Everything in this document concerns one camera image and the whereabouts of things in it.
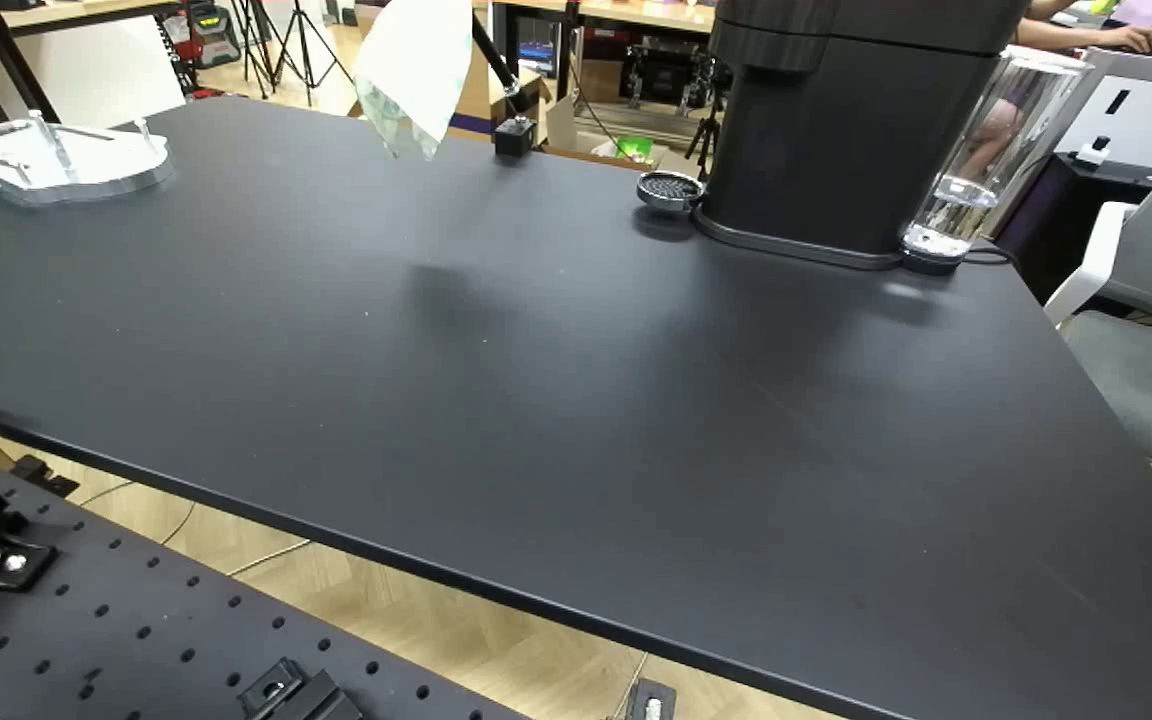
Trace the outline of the large black robot base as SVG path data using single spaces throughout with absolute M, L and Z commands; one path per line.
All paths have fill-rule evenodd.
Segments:
M 730 67 L 698 223 L 886 264 L 1026 0 L 716 0 Z

